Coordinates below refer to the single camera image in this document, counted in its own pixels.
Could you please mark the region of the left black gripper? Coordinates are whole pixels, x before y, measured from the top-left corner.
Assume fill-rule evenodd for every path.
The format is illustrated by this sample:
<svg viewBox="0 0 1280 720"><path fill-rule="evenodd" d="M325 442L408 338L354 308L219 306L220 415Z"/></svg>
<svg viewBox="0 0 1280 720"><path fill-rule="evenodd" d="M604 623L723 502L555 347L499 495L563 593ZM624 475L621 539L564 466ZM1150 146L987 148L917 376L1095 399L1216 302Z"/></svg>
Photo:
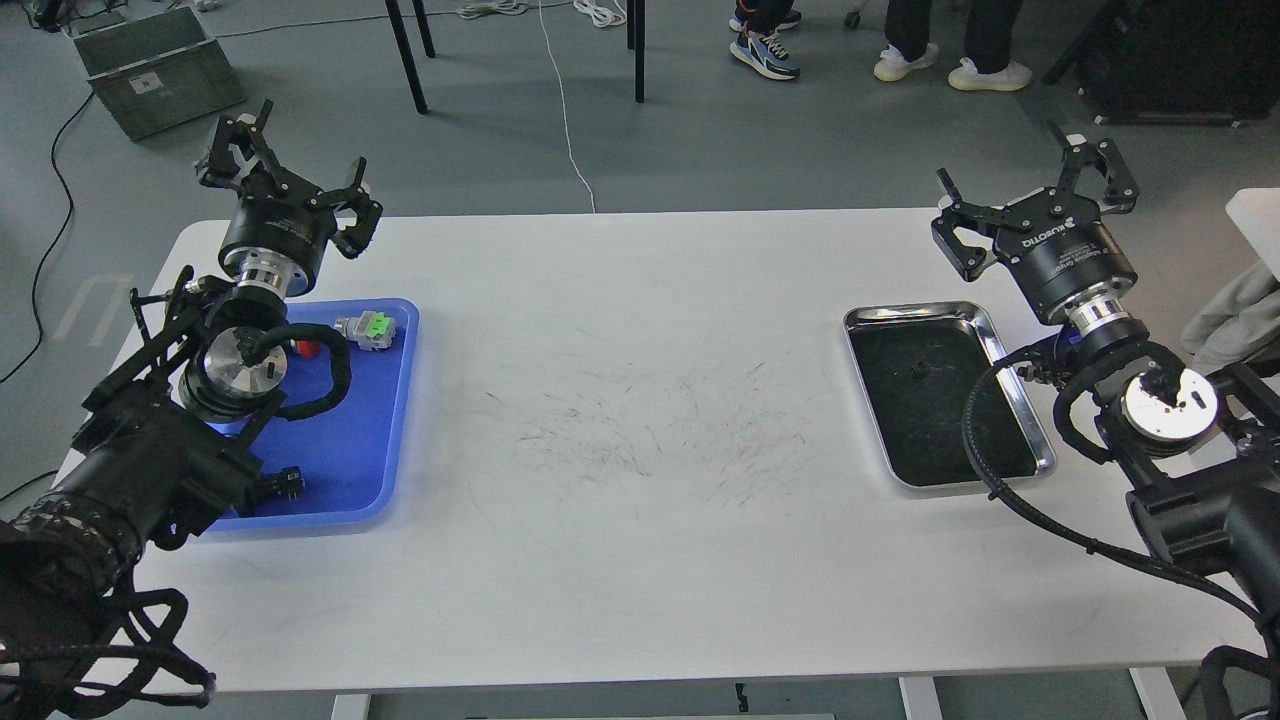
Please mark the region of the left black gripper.
<svg viewBox="0 0 1280 720"><path fill-rule="evenodd" d="M271 252L292 264L293 269L283 274L288 278L284 296L294 297L314 290L328 242L349 260L369 247L383 205L364 183L364 156L355 161L348 186L317 191L306 200L306 208L270 199L289 191L285 169L262 133L271 109L273 101L266 99L255 115L220 117L207 151L196 161L196 177L201 186L243 197L218 254L223 272L238 277L252 254ZM339 211L351 211L355 220L339 227Z"/></svg>

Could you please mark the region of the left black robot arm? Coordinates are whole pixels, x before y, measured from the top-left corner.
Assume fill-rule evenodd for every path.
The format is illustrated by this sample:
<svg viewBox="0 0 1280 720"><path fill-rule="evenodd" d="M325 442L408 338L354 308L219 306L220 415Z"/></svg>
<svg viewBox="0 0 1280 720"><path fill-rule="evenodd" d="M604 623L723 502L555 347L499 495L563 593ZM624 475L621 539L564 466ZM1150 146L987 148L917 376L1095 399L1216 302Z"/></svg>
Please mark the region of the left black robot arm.
<svg viewBox="0 0 1280 720"><path fill-rule="evenodd" d="M205 707L215 675L177 647L188 612L175 589L138 591L145 548L178 550L230 510L302 489L297 468L265 473L251 446L273 419L328 413L348 395L351 343L288 322L326 246L355 259L383 213L355 163L324 190L287 169L264 136L273 105L221 117L198 182L230 190L221 275L183 268L157 296L164 323L86 397L72 447L82 461L3 523L3 716L93 719L131 701Z"/></svg>

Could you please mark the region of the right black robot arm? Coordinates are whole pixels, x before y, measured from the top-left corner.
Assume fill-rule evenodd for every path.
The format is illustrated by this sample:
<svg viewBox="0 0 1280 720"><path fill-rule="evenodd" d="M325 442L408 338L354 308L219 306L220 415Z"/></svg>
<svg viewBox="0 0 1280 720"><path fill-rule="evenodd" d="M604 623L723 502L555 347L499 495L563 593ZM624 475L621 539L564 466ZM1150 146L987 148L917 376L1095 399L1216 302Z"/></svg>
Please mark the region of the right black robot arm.
<svg viewBox="0 0 1280 720"><path fill-rule="evenodd" d="M1247 615L1265 652L1220 646L1198 670L1206 716L1239 719L1226 671L1277 688L1277 395L1249 363L1208 375L1192 370L1121 306L1137 272L1103 217L1132 211L1139 187L1111 138L1073 135L1060 143L1057 181L998 208L966 201L946 169L937 172L947 200L931 228L959 275L973 282L992 265L1006 266L1038 322L1057 328L980 375L961 410L963 446L989 498L1032 524ZM1009 368L1056 389L1053 424L1066 445L1123 470L1144 553L1053 520L989 465L975 405Z"/></svg>

